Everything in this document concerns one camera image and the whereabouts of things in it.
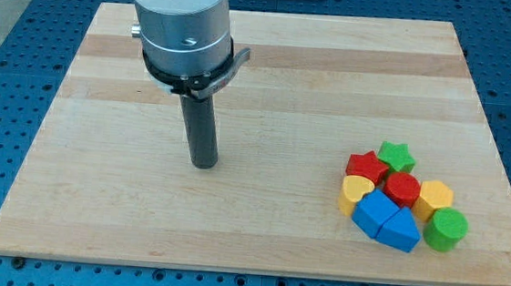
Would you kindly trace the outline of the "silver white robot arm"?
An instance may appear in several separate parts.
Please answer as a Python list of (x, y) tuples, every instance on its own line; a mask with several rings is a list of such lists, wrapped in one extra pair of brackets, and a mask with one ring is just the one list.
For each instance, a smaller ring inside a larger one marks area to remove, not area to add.
[(199, 76), (230, 56), (229, 0), (134, 0), (149, 62), (172, 76)]

